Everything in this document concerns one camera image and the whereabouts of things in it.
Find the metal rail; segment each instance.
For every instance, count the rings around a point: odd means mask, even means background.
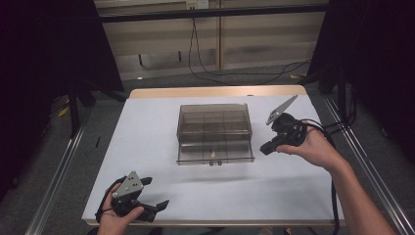
[[[48,190],[45,193],[45,196],[42,199],[39,207],[37,208],[26,232],[25,235],[37,235],[42,234],[43,228],[46,224],[46,221],[49,217],[50,211],[55,203],[55,200],[58,196],[58,192],[64,182],[65,175],[70,166],[72,157],[77,149],[77,146],[82,138],[82,134],[85,128],[85,123],[89,120],[89,117],[92,113],[93,108],[88,108],[85,112],[83,121],[75,133],[73,138],[70,139],[67,149],[65,150],[64,156],[62,157],[61,162],[59,163],[58,169],[55,172],[55,175],[52,178],[52,182],[49,185]]]
[[[325,102],[327,107],[329,108],[329,111],[333,115],[335,121],[341,121],[342,118],[339,114],[339,108],[337,107],[335,101],[331,97],[326,96]],[[412,227],[408,218],[406,217],[402,207],[394,198],[391,191],[382,179],[381,175],[373,166],[372,162],[370,161],[370,158],[364,151],[363,147],[360,145],[351,128],[348,126],[342,126],[342,128],[343,135],[345,136],[348,145],[350,146],[351,150],[353,151],[354,155],[356,156],[357,160],[362,166],[366,176],[369,178],[369,181],[371,182],[373,188],[375,189],[376,193],[381,199],[385,209],[391,216],[391,219],[396,225],[396,228],[399,230],[399,233],[407,235],[415,234],[415,230]]]
[[[349,8],[349,4],[308,4],[308,5],[287,5],[276,7],[250,7],[250,8],[217,8],[201,10],[184,10],[152,13],[135,14],[107,14],[98,17],[77,17],[64,19],[68,24],[73,23],[121,23],[121,22],[141,22],[155,20],[172,19],[192,19],[192,18],[211,18],[211,17],[234,17],[251,15],[271,15],[271,14],[291,14],[291,13],[312,13],[327,12],[329,10],[342,11]]]

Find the transparent plastic box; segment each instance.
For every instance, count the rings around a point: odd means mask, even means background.
[[[252,163],[252,136],[247,104],[183,105],[177,127],[177,163]]]

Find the human hand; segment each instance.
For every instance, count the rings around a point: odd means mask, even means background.
[[[300,146],[280,145],[276,151],[301,156],[309,163],[322,166],[329,172],[332,172],[343,161],[343,158],[324,137],[323,133],[310,126],[307,128],[307,135]]]
[[[113,192],[115,192],[121,183],[116,184],[107,196],[102,209],[108,210],[112,207]],[[105,211],[101,215],[100,228],[98,235],[122,235],[125,232],[128,224],[134,221],[142,212],[144,208],[138,207],[133,209],[128,215],[119,217],[113,210]]]

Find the white table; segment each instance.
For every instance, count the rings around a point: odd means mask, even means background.
[[[331,177],[298,156],[259,147],[275,136],[265,124],[269,112],[299,94],[287,113],[319,120],[300,86],[144,89],[131,93],[119,118],[82,219],[96,225],[105,190],[136,170],[153,177],[139,201],[170,200],[152,226],[262,226],[333,224]],[[180,105],[247,103],[255,157],[253,163],[178,165],[176,137]],[[344,216],[340,207],[340,219]]]

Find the power cord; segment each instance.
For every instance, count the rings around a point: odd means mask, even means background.
[[[264,82],[261,82],[261,83],[258,83],[258,84],[253,84],[253,85],[263,85],[263,84],[269,83],[269,82],[271,82],[271,81],[273,81],[273,80],[275,80],[275,79],[279,78],[282,74],[284,74],[284,73],[288,73],[288,72],[291,72],[291,71],[294,71],[294,70],[298,69],[299,67],[301,67],[301,66],[303,66],[303,65],[305,65],[305,64],[307,64],[307,63],[309,63],[309,62],[311,61],[311,59],[309,59],[309,60],[306,60],[306,61],[304,61],[304,62],[295,62],[295,63],[291,63],[291,64],[288,64],[288,65],[285,65],[285,66],[283,67],[283,69],[282,69],[282,71],[281,71],[281,72],[222,72],[222,73],[214,73],[214,72],[208,71],[208,70],[205,68],[205,66],[203,65],[203,63],[202,63],[201,53],[200,53],[200,46],[199,46],[198,31],[197,31],[197,29],[196,29],[196,22],[195,22],[195,19],[193,19],[193,30],[192,30],[192,37],[191,37],[191,41],[190,41],[189,58],[188,58],[188,59],[189,59],[189,60],[188,60],[188,66],[189,66],[189,69],[190,69],[191,73],[192,73],[195,77],[197,77],[197,78],[199,78],[199,79],[202,79],[202,80],[209,80],[209,81],[214,81],[214,82],[217,82],[217,83],[220,83],[220,84],[224,84],[224,85],[238,86],[239,84],[231,84],[231,83],[224,82],[224,81],[220,81],[220,80],[216,80],[216,79],[211,79],[211,78],[201,77],[201,76],[199,76],[199,75],[195,74],[195,73],[194,73],[194,71],[192,70],[192,67],[190,66],[190,55],[191,55],[192,48],[193,48],[193,38],[194,38],[194,36],[196,37],[196,43],[197,43],[197,49],[198,49],[198,58],[199,58],[199,63],[200,63],[200,65],[201,65],[202,69],[204,70],[204,72],[206,72],[206,73],[208,73],[208,74],[210,74],[210,75],[215,75],[215,76],[223,76],[223,75],[277,75],[277,76],[275,76],[275,77],[272,77],[272,78],[268,79],[267,81],[264,81]],[[286,70],[286,69],[287,69],[287,67],[289,67],[289,66],[291,66],[291,65],[295,65],[295,64],[299,64],[299,65],[298,65],[298,66],[296,66],[296,67],[294,67],[293,69]]]
[[[311,127],[314,127],[316,129],[318,129],[321,133],[323,133],[324,137],[327,139],[327,141],[329,141],[329,143],[333,146],[333,148],[336,149],[336,145],[335,145],[335,142],[333,141],[331,133],[326,131],[323,125],[321,125],[319,122],[317,122],[313,119],[308,119],[308,118],[301,119],[300,121],[303,122],[304,120],[313,122],[313,123],[304,123],[304,125],[305,126],[311,126]],[[336,186],[335,186],[335,183],[334,183],[333,179],[332,179],[332,186],[331,187],[332,187],[331,188],[332,209],[333,209],[333,217],[334,217],[334,220],[335,220],[335,230],[333,231],[333,235],[337,235],[339,233],[339,230],[340,230],[340,220],[339,220],[339,210],[338,210],[338,205],[337,205]]]

